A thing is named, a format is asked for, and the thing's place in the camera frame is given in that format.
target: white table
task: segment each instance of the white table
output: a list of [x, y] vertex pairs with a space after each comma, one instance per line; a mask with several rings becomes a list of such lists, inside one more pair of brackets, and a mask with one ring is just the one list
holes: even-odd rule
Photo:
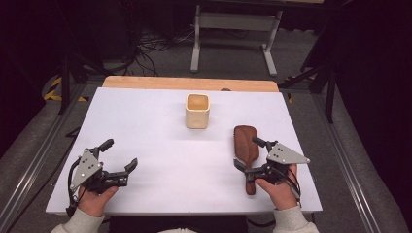
[[[206, 129], [185, 127], [189, 93], [210, 96]], [[245, 176], [233, 166], [233, 128], [248, 124], [264, 140], [278, 140], [302, 153], [284, 98], [276, 92], [100, 87], [79, 137], [60, 174], [46, 212], [65, 214], [67, 176], [85, 148], [113, 138], [100, 153], [104, 170], [120, 172], [134, 157], [137, 168], [128, 186], [106, 206], [109, 215], [244, 215], [273, 210], [269, 196], [245, 192]], [[265, 162], [260, 150], [254, 167]], [[302, 211], [322, 210], [307, 165], [298, 165]]]

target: black cable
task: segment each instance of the black cable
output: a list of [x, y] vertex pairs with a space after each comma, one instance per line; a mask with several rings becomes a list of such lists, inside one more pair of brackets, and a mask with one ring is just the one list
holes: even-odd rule
[[276, 220], [271, 220], [271, 221], [268, 221], [268, 222], [266, 222], [266, 223], [256, 223], [256, 222], [248, 219], [248, 222], [249, 222], [251, 225], [256, 226], [256, 227], [268, 227], [268, 226], [271, 226], [271, 225], [275, 225], [275, 224], [276, 224]]
[[[70, 133], [68, 133], [66, 135], [66, 137], [69, 137], [70, 134], [72, 134], [74, 131], [71, 131]], [[40, 192], [43, 191], [43, 189], [45, 188], [45, 186], [49, 183], [49, 181], [52, 179], [52, 177], [54, 176], [54, 174], [57, 172], [58, 168], [61, 166], [61, 164], [64, 161], [64, 158], [68, 155], [70, 149], [73, 147], [74, 143], [75, 143], [76, 139], [73, 139], [72, 142], [69, 145], [69, 148], [66, 150], [66, 152], [64, 152], [63, 156], [60, 158], [60, 160], [57, 163], [57, 166], [54, 168], [54, 170], [51, 172], [51, 174], [49, 175], [49, 177], [46, 179], [46, 181], [42, 184], [42, 186], [39, 188], [39, 190], [34, 194], [34, 196], [28, 201], [28, 203], [26, 204], [26, 206], [20, 211], [20, 213], [15, 217], [15, 219], [13, 220], [12, 224], [7, 228], [6, 233], [10, 233], [13, 229], [13, 227], [15, 227], [16, 223], [20, 220], [21, 216], [25, 213], [25, 211], [30, 207], [30, 205], [34, 202], [34, 200], [37, 198], [37, 196], [40, 194]]]

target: gray carpet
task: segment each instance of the gray carpet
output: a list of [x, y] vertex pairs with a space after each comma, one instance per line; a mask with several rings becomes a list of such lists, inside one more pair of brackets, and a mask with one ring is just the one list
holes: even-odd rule
[[[165, 51], [152, 51], [147, 55], [153, 60], [156, 71], [162, 77], [198, 77], [216, 79], [273, 80], [282, 83], [289, 75], [299, 74], [300, 66], [316, 40], [311, 32], [280, 30], [275, 38], [272, 56], [278, 70], [278, 76], [268, 76], [260, 44], [266, 39], [263, 33], [250, 32], [245, 38], [237, 39], [222, 31], [202, 33], [199, 71], [189, 71], [192, 42], [183, 41]], [[138, 56], [138, 60], [148, 67], [151, 62]], [[142, 69], [134, 63], [127, 74], [143, 76]], [[83, 90], [82, 96], [92, 100], [95, 89], [102, 84], [101, 77], [92, 77]], [[326, 123], [323, 113], [316, 107], [316, 98], [325, 99], [325, 95], [313, 96], [301, 89], [308, 81], [298, 83], [292, 89], [283, 90], [294, 128], [305, 155], [311, 158], [309, 168], [314, 176], [324, 210], [315, 213], [314, 218], [321, 232], [371, 232], [362, 220], [353, 190], [348, 186], [345, 173], [342, 172], [328, 128], [333, 127], [338, 133], [341, 145], [346, 151], [351, 168], [356, 174], [371, 212], [381, 232], [408, 232], [399, 208], [380, 180], [365, 152], [345, 106], [337, 91], [333, 109], [334, 124]], [[290, 104], [286, 93], [292, 94]], [[51, 145], [51, 153], [42, 170], [22, 203], [22, 207], [39, 190], [48, 178], [60, 158], [70, 145], [71, 139], [65, 137], [68, 132], [80, 127], [90, 102], [76, 102], [69, 117], [59, 130], [56, 141]], [[60, 103], [47, 101], [44, 109], [33, 118], [31, 123], [19, 135], [14, 144], [0, 160], [0, 210], [3, 210], [24, 174], [32, 162], [33, 156], [42, 146], [52, 124], [57, 117]], [[24, 212], [12, 232], [50, 232], [57, 224], [68, 220], [67, 216], [55, 216], [45, 213], [46, 205], [52, 194], [52, 184], [58, 178], [58, 172], [41, 191], [39, 196]], [[249, 216], [255, 222], [265, 223], [273, 219], [271, 214]], [[250, 225], [250, 232], [271, 232], [273, 226], [259, 228]], [[99, 232], [108, 232], [108, 224], [100, 227]]]

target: white sleeve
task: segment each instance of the white sleeve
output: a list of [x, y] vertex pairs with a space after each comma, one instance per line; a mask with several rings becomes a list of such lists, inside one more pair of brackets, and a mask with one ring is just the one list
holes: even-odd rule
[[319, 232], [318, 228], [312, 222], [308, 222], [303, 216], [298, 206], [283, 210], [273, 211], [276, 219], [276, 226], [273, 233], [315, 233]]
[[51, 233], [97, 232], [103, 220], [104, 216], [90, 216], [78, 208], [67, 223], [56, 226]]

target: wire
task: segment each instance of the wire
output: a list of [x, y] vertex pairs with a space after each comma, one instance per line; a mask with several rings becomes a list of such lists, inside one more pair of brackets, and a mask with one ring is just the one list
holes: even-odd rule
[[271, 220], [271, 221], [268, 221], [268, 222], [266, 222], [266, 223], [256, 223], [256, 222], [248, 219], [248, 222], [249, 222], [251, 225], [257, 226], [257, 227], [268, 227], [268, 226], [271, 226], [271, 225], [275, 225], [275, 224], [276, 224], [276, 220]]

